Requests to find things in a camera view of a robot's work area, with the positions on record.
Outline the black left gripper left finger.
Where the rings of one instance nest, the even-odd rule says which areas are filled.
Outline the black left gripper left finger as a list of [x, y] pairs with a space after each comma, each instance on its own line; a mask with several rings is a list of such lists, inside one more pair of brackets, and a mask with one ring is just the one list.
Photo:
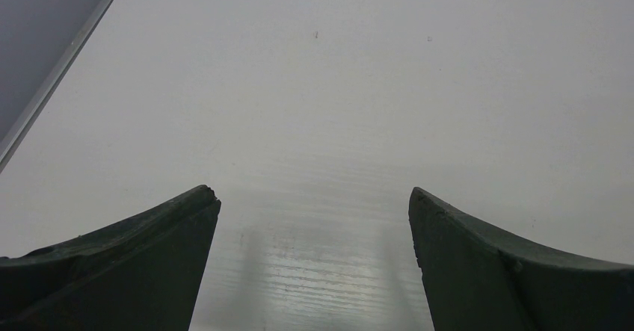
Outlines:
[[221, 201], [199, 185], [101, 229], [1, 258], [3, 330], [187, 330]]

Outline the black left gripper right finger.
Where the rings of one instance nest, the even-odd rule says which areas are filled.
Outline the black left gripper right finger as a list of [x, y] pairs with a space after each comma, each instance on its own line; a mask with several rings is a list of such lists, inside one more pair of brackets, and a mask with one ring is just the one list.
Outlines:
[[408, 217], [436, 330], [631, 330], [633, 266], [557, 250], [414, 188]]

